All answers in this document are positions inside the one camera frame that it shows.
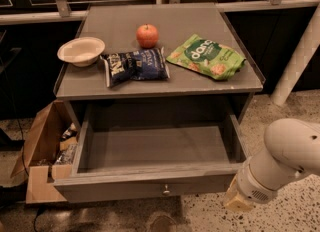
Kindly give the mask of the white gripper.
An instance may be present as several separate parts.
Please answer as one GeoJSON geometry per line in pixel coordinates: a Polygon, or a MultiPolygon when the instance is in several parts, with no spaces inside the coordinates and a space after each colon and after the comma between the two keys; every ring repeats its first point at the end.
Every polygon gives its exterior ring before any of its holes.
{"type": "Polygon", "coordinates": [[[234,212],[249,212],[254,208],[250,202],[267,204],[277,196],[277,192],[264,187],[253,175],[249,157],[240,167],[236,178],[230,183],[223,198],[223,206],[234,212]]]}

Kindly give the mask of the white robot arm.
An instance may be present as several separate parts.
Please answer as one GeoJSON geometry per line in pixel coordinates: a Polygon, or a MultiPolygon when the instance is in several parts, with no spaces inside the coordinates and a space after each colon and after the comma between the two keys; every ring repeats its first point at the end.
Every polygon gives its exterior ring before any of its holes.
{"type": "Polygon", "coordinates": [[[320,124],[285,118],[264,132],[264,147],[248,157],[234,176],[223,200],[231,211],[251,211],[267,204],[284,186],[320,175],[320,124]]]}

